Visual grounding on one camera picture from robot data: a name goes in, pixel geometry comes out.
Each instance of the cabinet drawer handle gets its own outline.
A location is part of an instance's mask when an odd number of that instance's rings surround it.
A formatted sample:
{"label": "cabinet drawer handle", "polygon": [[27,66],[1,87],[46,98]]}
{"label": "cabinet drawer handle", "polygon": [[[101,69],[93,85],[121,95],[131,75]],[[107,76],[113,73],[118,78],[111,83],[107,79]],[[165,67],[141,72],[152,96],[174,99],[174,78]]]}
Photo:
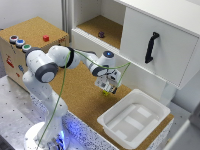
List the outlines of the cabinet drawer handle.
{"label": "cabinet drawer handle", "polygon": [[151,37],[150,41],[149,41],[149,45],[147,48],[147,53],[146,53],[146,57],[145,57],[145,63],[148,64],[149,62],[151,62],[153,60],[153,57],[151,57],[151,53],[153,50],[153,45],[154,45],[154,40],[157,39],[160,35],[156,32],[153,32],[153,36]]}

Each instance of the cable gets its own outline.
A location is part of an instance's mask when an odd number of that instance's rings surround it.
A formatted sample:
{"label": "cable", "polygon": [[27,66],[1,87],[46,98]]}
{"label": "cable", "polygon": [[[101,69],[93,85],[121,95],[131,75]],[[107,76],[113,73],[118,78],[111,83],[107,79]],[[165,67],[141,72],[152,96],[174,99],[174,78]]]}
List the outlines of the cable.
{"label": "cable", "polygon": [[[97,65],[97,66],[99,66],[99,67],[102,67],[102,68],[105,68],[105,69],[118,69],[118,68],[122,68],[122,67],[124,67],[124,66],[127,66],[126,69],[124,70],[124,72],[123,72],[123,74],[122,74],[122,76],[121,76],[119,82],[118,82],[117,87],[119,87],[119,84],[120,84],[120,82],[121,82],[121,80],[122,80],[122,77],[124,76],[126,70],[128,69],[128,67],[129,67],[130,64],[131,64],[131,63],[129,62],[129,63],[125,64],[125,65],[118,66],[118,67],[115,67],[115,68],[103,67],[103,66],[100,66],[100,65],[96,64],[95,62],[93,62],[92,60],[90,60],[89,58],[87,58],[85,55],[83,55],[82,53],[77,52],[77,51],[75,51],[75,52],[76,52],[76,53],[79,53],[79,54],[82,55],[82,56],[84,56],[86,59],[88,59],[90,62],[94,63],[95,65]],[[50,125],[50,123],[51,123],[51,121],[52,121],[52,119],[53,119],[53,117],[54,117],[56,108],[57,108],[57,106],[58,106],[58,102],[59,102],[60,97],[61,97],[61,95],[62,95],[62,91],[63,91],[63,87],[64,87],[64,83],[65,83],[66,66],[67,66],[67,62],[68,62],[70,53],[71,53],[71,52],[69,52],[68,55],[67,55],[67,59],[66,59],[66,63],[65,63],[65,70],[64,70],[63,83],[62,83],[62,87],[61,87],[61,91],[60,91],[58,100],[57,100],[57,102],[56,102],[56,106],[55,106],[55,108],[54,108],[54,111],[53,111],[53,114],[52,114],[52,116],[51,116],[51,119],[50,119],[49,123],[47,124],[47,127],[45,128],[45,130],[44,130],[44,132],[43,132],[43,134],[42,134],[42,137],[41,137],[41,139],[40,139],[40,141],[39,141],[39,143],[38,143],[38,146],[37,146],[37,149],[36,149],[36,150],[38,150],[38,147],[39,147],[39,145],[40,145],[40,143],[41,143],[41,141],[42,141],[42,138],[43,138],[43,136],[44,136],[44,134],[45,134],[47,128],[49,127],[49,125]]]}
{"label": "cable", "polygon": [[39,141],[39,143],[38,143],[38,146],[37,146],[37,149],[36,149],[36,150],[38,150],[38,147],[39,147],[39,145],[40,145],[40,143],[41,143],[41,141],[42,141],[42,138],[43,138],[43,136],[44,136],[44,134],[45,134],[47,128],[49,127],[49,125],[50,125],[50,123],[51,123],[51,121],[52,121],[52,119],[53,119],[53,117],[54,117],[54,114],[55,114],[55,112],[56,112],[56,108],[57,108],[57,106],[58,106],[58,102],[59,102],[59,100],[60,100],[60,97],[61,97],[61,94],[62,94],[62,91],[63,91],[63,87],[64,87],[64,83],[65,83],[66,66],[67,66],[67,62],[68,62],[70,53],[71,53],[71,52],[69,52],[68,55],[67,55],[67,59],[66,59],[66,63],[65,63],[64,77],[63,77],[63,83],[62,83],[62,87],[61,87],[61,91],[60,91],[58,100],[57,100],[57,102],[56,102],[56,106],[55,106],[55,108],[54,108],[54,111],[53,111],[53,114],[52,114],[52,116],[51,116],[51,119],[50,119],[49,123],[47,124],[47,127],[45,128],[45,130],[44,130],[44,132],[43,132],[43,134],[42,134],[42,137],[41,137],[41,139],[40,139],[40,141]]}

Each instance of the cardboard box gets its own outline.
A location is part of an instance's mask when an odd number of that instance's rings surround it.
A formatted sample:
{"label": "cardboard box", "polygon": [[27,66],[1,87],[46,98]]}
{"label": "cardboard box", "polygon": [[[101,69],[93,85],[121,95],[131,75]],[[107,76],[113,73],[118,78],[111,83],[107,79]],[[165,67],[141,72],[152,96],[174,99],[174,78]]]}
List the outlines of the cardboard box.
{"label": "cardboard box", "polygon": [[[32,47],[41,48],[45,53],[53,45],[69,46],[69,35],[40,17],[0,31],[0,50],[6,73],[24,89],[26,87],[22,81],[22,76],[28,69],[25,54],[22,49],[10,44],[9,38],[12,35],[17,35],[19,39],[25,40],[26,44]],[[49,36],[49,41],[43,40],[44,35]]]}

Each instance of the robotic arm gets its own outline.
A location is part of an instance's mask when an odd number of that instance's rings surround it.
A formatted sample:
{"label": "robotic arm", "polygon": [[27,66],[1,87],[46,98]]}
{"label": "robotic arm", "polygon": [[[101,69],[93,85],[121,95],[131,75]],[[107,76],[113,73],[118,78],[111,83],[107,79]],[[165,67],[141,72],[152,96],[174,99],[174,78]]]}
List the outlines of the robotic arm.
{"label": "robotic arm", "polygon": [[[94,52],[86,52],[62,46],[51,47],[47,54],[41,49],[34,47],[26,52],[28,71],[23,75],[23,82],[29,92],[41,100],[48,110],[44,125],[33,139],[35,147],[38,145],[40,139],[42,139],[39,150],[67,149],[65,135],[62,136],[62,116],[67,114],[68,107],[64,100],[60,98],[58,103],[59,108],[54,112],[59,96],[48,83],[55,78],[58,66],[64,68],[66,65],[68,69],[73,69],[78,66],[80,61],[87,66],[93,76],[97,77],[95,85],[107,92],[116,92],[117,87],[121,85],[119,83],[121,73],[117,69],[108,69],[115,67],[114,54],[110,51],[105,51],[100,58]],[[30,146],[25,145],[25,150],[28,149],[30,149]]]}

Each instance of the cork tabletop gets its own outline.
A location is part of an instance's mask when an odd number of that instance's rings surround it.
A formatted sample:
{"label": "cork tabletop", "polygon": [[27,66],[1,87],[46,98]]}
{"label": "cork tabletop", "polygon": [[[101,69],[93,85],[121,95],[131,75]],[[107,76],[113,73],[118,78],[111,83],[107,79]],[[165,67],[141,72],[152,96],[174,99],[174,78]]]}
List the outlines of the cork tabletop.
{"label": "cork tabletop", "polygon": [[98,16],[92,20],[78,25],[77,27],[95,36],[96,38],[99,38],[98,33],[100,31],[104,32],[105,37],[99,39],[120,49],[123,29],[122,25],[113,22],[103,16]]}
{"label": "cork tabletop", "polygon": [[[60,69],[56,78],[50,83],[58,94],[61,90],[63,74],[64,69]],[[123,150],[120,145],[105,134],[103,127],[97,122],[97,118],[131,92],[131,89],[122,85],[118,88],[116,94],[104,96],[102,89],[94,85],[95,81],[96,77],[92,76],[88,68],[82,63],[75,69],[67,69],[66,81],[61,97],[68,105],[69,111],[120,150]],[[136,150],[145,150],[172,119],[173,115],[167,116]]]}
{"label": "cork tabletop", "polygon": [[[43,36],[48,34],[49,41],[43,41]],[[40,17],[35,17],[25,22],[0,31],[0,37],[9,42],[12,35],[24,39],[32,47],[42,48],[68,34]]]}

